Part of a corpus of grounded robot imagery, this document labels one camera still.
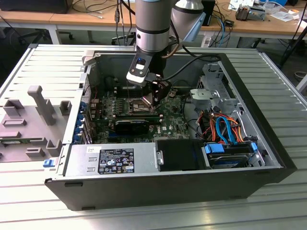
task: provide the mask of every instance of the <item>power cable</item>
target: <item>power cable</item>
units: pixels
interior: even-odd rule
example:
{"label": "power cable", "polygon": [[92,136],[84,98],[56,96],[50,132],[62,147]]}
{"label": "power cable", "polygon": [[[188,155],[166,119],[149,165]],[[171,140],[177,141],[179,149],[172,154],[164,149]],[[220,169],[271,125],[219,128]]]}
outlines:
{"label": "power cable", "polygon": [[174,78],[175,76],[177,76],[179,73],[181,73],[186,67],[188,67],[191,63],[193,63],[194,61],[201,59],[201,58],[205,58],[205,57],[211,57],[211,58],[216,58],[215,60],[206,60],[207,62],[217,62],[217,61],[221,61],[221,57],[218,54],[202,54],[199,55],[195,58],[193,58],[191,61],[189,61],[188,63],[186,63],[183,67],[181,67],[176,73],[174,73],[173,75],[169,76],[168,78],[159,80],[159,81],[168,81],[172,78]]}

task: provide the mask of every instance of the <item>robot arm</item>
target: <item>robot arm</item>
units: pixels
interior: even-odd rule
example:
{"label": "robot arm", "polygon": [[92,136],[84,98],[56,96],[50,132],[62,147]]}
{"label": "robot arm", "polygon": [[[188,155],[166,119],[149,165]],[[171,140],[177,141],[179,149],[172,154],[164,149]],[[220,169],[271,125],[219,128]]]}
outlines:
{"label": "robot arm", "polygon": [[171,19],[179,38],[193,41],[204,17],[201,0],[136,0],[137,53],[127,80],[141,87],[150,84],[146,98],[150,105],[159,104],[171,87],[167,81],[157,83],[163,79],[166,59],[171,56],[167,55]]}

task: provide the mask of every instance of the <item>desk leg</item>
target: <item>desk leg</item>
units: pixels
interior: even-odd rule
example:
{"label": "desk leg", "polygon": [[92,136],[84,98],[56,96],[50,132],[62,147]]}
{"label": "desk leg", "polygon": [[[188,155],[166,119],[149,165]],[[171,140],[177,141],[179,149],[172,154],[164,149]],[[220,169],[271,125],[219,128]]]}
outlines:
{"label": "desk leg", "polygon": [[203,39],[201,42],[201,48],[209,47],[211,38],[214,36],[215,31],[204,31],[203,32]]}
{"label": "desk leg", "polygon": [[302,92],[307,87],[307,74],[306,76],[299,82],[296,89],[299,92]]}
{"label": "desk leg", "polygon": [[49,25],[47,29],[49,31],[49,34],[52,40],[52,44],[54,45],[62,44],[57,27],[55,25]]}

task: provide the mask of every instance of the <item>black connector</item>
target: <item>black connector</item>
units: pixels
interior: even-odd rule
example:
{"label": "black connector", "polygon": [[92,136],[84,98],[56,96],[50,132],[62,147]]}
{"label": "black connector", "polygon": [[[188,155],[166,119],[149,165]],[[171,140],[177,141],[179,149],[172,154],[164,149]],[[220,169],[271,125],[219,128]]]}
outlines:
{"label": "black connector", "polygon": [[234,21],[231,21],[231,20],[228,20],[228,19],[225,20],[225,26],[233,27],[234,23],[235,23]]}

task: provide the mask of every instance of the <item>motherboard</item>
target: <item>motherboard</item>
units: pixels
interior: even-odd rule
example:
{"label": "motherboard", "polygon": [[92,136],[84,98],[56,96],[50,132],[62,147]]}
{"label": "motherboard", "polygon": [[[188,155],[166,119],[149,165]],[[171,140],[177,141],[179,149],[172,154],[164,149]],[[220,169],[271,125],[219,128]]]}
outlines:
{"label": "motherboard", "polygon": [[182,98],[164,98],[154,110],[141,98],[118,98],[107,92],[91,103],[93,143],[140,143],[189,139]]}

